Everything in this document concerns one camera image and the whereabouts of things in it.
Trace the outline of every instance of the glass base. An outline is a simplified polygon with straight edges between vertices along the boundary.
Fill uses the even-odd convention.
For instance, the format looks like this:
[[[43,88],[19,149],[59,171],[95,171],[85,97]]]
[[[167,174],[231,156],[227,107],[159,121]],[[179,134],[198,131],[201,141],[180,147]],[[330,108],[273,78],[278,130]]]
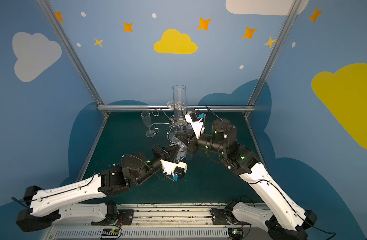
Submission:
[[[154,137],[155,134],[156,134],[156,132],[154,130],[148,130],[146,132],[147,137]]]
[[[178,152],[173,162],[175,163],[180,162],[181,160],[185,158],[185,156],[186,156],[186,152]]]
[[[176,143],[176,142],[179,141],[178,138],[175,136],[176,133],[177,133],[176,131],[169,133],[168,139],[169,139],[170,142]]]
[[[186,125],[186,130],[190,130],[190,129],[193,129],[193,127],[192,127],[192,124],[191,123],[188,123]]]
[[[185,126],[187,124],[186,120],[180,119],[176,123],[178,126]]]
[[[181,129],[177,126],[169,126],[166,128],[166,134],[169,134],[170,132],[179,132]]]

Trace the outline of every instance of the dark green table surface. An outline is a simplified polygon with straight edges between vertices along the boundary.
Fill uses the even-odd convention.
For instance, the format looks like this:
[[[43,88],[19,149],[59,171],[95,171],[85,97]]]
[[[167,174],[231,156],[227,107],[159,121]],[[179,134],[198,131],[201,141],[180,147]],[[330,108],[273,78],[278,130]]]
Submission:
[[[253,139],[242,113],[216,113],[221,118],[229,119],[237,127],[239,143],[256,152]],[[166,116],[154,117],[153,122],[166,122]],[[212,122],[216,117],[213,114],[207,116],[205,132],[211,134]],[[108,169],[113,163],[121,162],[123,154],[143,152],[148,158],[152,157],[153,145],[168,146],[165,129],[168,125],[161,126],[161,131],[152,138],[146,137],[148,128],[143,124],[140,112],[111,113],[102,135],[98,141],[94,154],[87,167],[84,178],[93,175],[97,161],[96,172]],[[210,157],[219,162],[217,154],[209,153]],[[239,199],[242,194],[248,195],[254,202],[263,202],[257,193],[239,176],[228,170],[223,164],[210,160],[203,150],[198,150],[187,163],[187,172],[184,179],[176,182],[157,176],[152,176],[137,187],[132,185],[131,191],[119,195],[109,196],[103,199],[91,199],[85,203],[101,203],[112,200],[117,204],[141,204],[141,203],[205,203],[224,202]],[[243,197],[244,202],[251,202]]]

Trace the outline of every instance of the metal rail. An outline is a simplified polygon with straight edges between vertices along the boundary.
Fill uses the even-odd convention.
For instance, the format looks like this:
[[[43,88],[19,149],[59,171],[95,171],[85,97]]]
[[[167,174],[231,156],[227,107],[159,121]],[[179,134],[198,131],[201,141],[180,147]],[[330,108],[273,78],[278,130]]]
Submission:
[[[83,177],[85,175],[86,169],[87,169],[87,167],[88,167],[88,165],[90,163],[91,157],[93,156],[93,153],[95,151],[95,147],[97,146],[98,141],[99,141],[99,138],[101,137],[101,134],[102,134],[102,132],[103,132],[103,130],[105,128],[107,119],[108,119],[108,117],[105,117],[104,120],[102,121],[101,127],[99,128],[99,131],[98,131],[98,133],[97,133],[97,135],[96,135],[96,137],[94,139],[93,145],[91,146],[90,151],[87,154],[87,157],[85,159],[85,162],[82,165],[82,168],[79,171],[79,174],[78,174],[77,179],[75,180],[75,182],[82,181],[82,179],[83,179]]]
[[[205,106],[187,106],[188,108],[206,111]],[[250,112],[254,110],[253,106],[208,106],[212,111],[218,112]],[[108,112],[119,111],[152,111],[156,108],[164,111],[172,111],[166,105],[98,105],[98,110]]]
[[[275,45],[272,49],[272,51],[270,52],[270,55],[268,57],[268,60],[265,64],[265,67],[261,73],[260,78],[258,79],[258,82],[253,90],[252,95],[250,96],[249,102],[248,102],[248,106],[253,106],[255,101],[258,98],[258,95],[261,92],[261,89],[263,87],[263,85],[265,84],[266,79],[269,76],[270,70],[272,69],[274,62],[277,59],[278,54],[280,53],[280,50],[290,32],[290,29],[293,26],[293,23],[297,17],[297,11],[298,11],[298,7],[300,6],[300,3],[302,2],[302,0],[294,0],[292,6],[289,9],[289,13],[285,18],[284,23],[282,24],[281,30],[277,36],[277,41],[275,42]]]
[[[37,3],[42,9],[42,12],[45,14],[47,20],[49,21],[50,25],[53,27],[54,32],[58,36],[59,40],[61,41],[62,45],[64,46],[66,52],[68,53],[71,61],[75,65],[75,68],[78,70],[82,80],[85,82],[87,88],[89,89],[91,95],[93,96],[94,100],[97,104],[102,105],[104,104],[102,98],[100,97],[97,89],[95,88],[93,81],[90,79],[89,74],[87,73],[82,61],[77,55],[77,52],[73,48],[70,39],[68,38],[65,30],[63,29],[61,23],[57,19],[54,14],[54,9],[49,3],[48,0],[37,0]]]

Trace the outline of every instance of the black cable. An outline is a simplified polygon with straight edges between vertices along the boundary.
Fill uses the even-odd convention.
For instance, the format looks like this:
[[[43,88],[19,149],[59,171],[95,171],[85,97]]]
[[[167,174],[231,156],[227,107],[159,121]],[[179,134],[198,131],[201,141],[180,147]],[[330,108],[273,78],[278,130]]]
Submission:
[[[200,136],[202,135],[202,129],[203,129],[203,128],[204,128],[204,126],[205,126],[205,120],[206,120],[206,117],[207,117],[207,116],[204,116],[203,124],[202,124],[202,126],[201,126],[201,130],[200,130]]]
[[[17,203],[19,203],[19,204],[21,204],[22,206],[24,206],[25,208],[27,208],[27,209],[30,209],[30,207],[29,206],[26,206],[25,204],[23,204],[22,202],[20,202],[18,199],[16,199],[15,197],[11,197],[11,199],[13,200],[13,201],[15,201],[15,202],[17,202]]]
[[[118,238],[120,238],[120,237],[122,236],[123,230],[122,230],[122,228],[121,228],[120,226],[112,225],[112,224],[103,224],[103,223],[99,223],[99,222],[96,222],[96,223],[98,223],[98,224],[99,224],[99,225],[101,225],[101,226],[113,226],[113,227],[117,227],[117,228],[119,228],[119,230],[121,230],[121,234],[118,234],[118,237],[117,237],[117,238],[115,238],[114,240],[117,240]]]
[[[161,179],[161,180],[164,180],[164,179],[166,179],[166,178],[168,178],[168,179],[170,179],[170,180],[172,180],[173,182],[175,182],[173,179],[171,179],[171,178],[169,178],[169,177],[166,177],[166,178],[161,178],[160,176],[158,176],[157,174],[156,174],[156,172],[145,162],[145,161],[143,161],[141,158],[139,158],[139,157],[137,157],[137,156],[134,156],[134,155],[131,155],[131,154],[125,154],[124,156],[132,156],[132,157],[135,157],[135,158],[137,158],[139,161],[142,161],[152,172],[153,172],[153,175],[156,175],[159,179]]]
[[[301,220],[302,221],[304,221],[304,222],[306,222],[307,224],[309,224],[312,228],[315,228],[315,229],[317,229],[317,230],[319,230],[319,231],[321,231],[321,232],[324,232],[324,233],[327,233],[327,234],[332,234],[330,237],[328,237],[326,240],[329,240],[329,239],[332,239],[337,233],[335,233],[335,232],[327,232],[327,231],[324,231],[324,230],[322,230],[322,229],[320,229],[320,228],[317,228],[317,227],[315,227],[315,226],[313,226],[313,225],[311,225],[310,223],[308,223],[307,221],[305,221],[304,219],[302,219],[302,217],[300,217],[300,215],[298,215],[297,214],[297,216],[299,217],[299,218],[301,218]]]
[[[215,114],[212,110],[210,110],[210,109],[208,108],[208,106],[205,106],[205,107],[206,107],[206,109],[208,110],[208,112],[213,113],[213,115],[214,115],[214,116],[216,116],[217,118],[219,118],[219,119],[224,123],[224,125],[225,125],[225,132],[224,132],[224,133],[229,132],[229,130],[228,130],[228,129],[227,129],[227,127],[226,127],[226,123],[225,123],[225,121],[224,121],[222,118],[220,118],[217,114]]]
[[[210,158],[210,156],[209,156],[209,153],[208,153],[207,151],[205,151],[205,154],[206,154],[206,156],[208,156],[208,158],[209,158],[210,160],[212,160],[213,162],[216,162],[216,163],[222,163],[222,162],[217,162],[217,161],[215,161],[215,160],[211,159],[211,158]]]
[[[253,185],[253,184],[257,184],[257,183],[259,183],[259,182],[261,182],[261,181],[265,181],[265,182],[269,182],[268,180],[265,180],[265,179],[263,179],[263,180],[260,180],[260,181],[258,181],[258,182],[255,182],[255,183],[248,183],[248,184],[251,184],[251,185]],[[273,183],[270,183],[270,185],[272,185],[275,189],[277,189],[277,191],[281,194],[281,196],[282,196],[282,198],[283,199],[285,199],[285,201],[286,201],[286,203],[290,206],[290,208],[292,209],[292,211],[294,212],[294,213],[296,213],[297,214],[297,212],[296,212],[296,210],[294,210],[294,208],[292,207],[292,205],[288,202],[288,200],[286,199],[286,197],[282,194],[282,192],[273,184]],[[303,218],[301,218],[301,220],[302,221],[304,221],[304,222],[306,222],[307,224],[309,224],[311,227],[313,227],[313,228],[315,228],[315,229],[317,229],[317,230],[319,230],[319,231],[321,231],[321,232],[324,232],[324,233],[327,233],[327,234],[332,234],[329,238],[327,238],[326,240],[329,240],[329,239],[332,239],[335,235],[336,235],[336,233],[335,232],[327,232],[327,231],[324,231],[324,230],[322,230],[322,229],[320,229],[320,228],[317,228],[317,227],[315,227],[315,226],[313,226],[313,225],[311,225],[310,223],[308,223],[307,221],[305,221]]]
[[[247,235],[249,235],[249,233],[250,233],[250,229],[252,228],[252,225],[250,224],[249,225],[249,231],[248,231],[248,233],[246,233],[246,236],[242,236],[242,239],[241,240],[243,240],[243,239],[245,239],[245,237],[247,237]]]
[[[174,179],[172,179],[172,178],[170,178],[169,176],[165,175],[165,174],[163,173],[163,170],[162,170],[162,169],[161,169],[161,172],[162,172],[162,175],[164,175],[164,176],[165,176],[165,178],[162,178],[162,179],[167,179],[167,178],[168,178],[168,179],[172,180],[173,182],[175,182],[175,180],[174,180]]]
[[[255,204],[254,204],[253,200],[252,200],[248,195],[244,195],[244,194],[242,194],[242,195],[240,196],[239,202],[241,201],[241,198],[242,198],[243,196],[245,196],[245,197],[247,197],[248,199],[250,199],[251,203],[252,203],[252,204],[253,204],[253,206],[255,207]]]
[[[76,188],[73,188],[73,189],[69,189],[69,190],[66,190],[66,191],[63,191],[63,192],[58,192],[58,193],[56,193],[56,194],[52,194],[52,195],[49,195],[49,196],[46,196],[45,198],[48,198],[48,197],[52,197],[52,196],[55,196],[55,195],[58,195],[58,194],[62,194],[62,193],[65,193],[65,192],[70,192],[70,191],[73,191],[73,190],[76,190],[77,188],[83,188],[83,187],[86,187],[86,186],[88,186],[92,181],[93,181],[93,179],[94,179],[94,176],[95,176],[95,171],[97,170],[97,165],[98,165],[98,163],[99,162],[101,162],[101,161],[97,161],[96,163],[95,163],[95,167],[94,167],[94,173],[93,173],[93,176],[91,177],[91,179],[90,179],[90,181],[88,182],[88,184],[86,184],[86,185],[83,185],[83,186],[81,186],[81,187],[76,187]],[[33,199],[33,200],[30,200],[30,201],[20,201],[20,200],[14,200],[14,201],[16,201],[16,202],[18,202],[18,203],[22,203],[22,202],[33,202],[33,201],[37,201],[38,199]]]

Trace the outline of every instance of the clear plastic cylinder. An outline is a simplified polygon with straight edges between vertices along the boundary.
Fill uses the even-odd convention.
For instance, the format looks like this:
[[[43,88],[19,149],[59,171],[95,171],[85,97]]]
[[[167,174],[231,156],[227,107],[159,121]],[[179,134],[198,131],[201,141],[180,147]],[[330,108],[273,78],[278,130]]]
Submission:
[[[176,85],[173,87],[174,119],[178,126],[185,126],[186,114],[186,86]]]

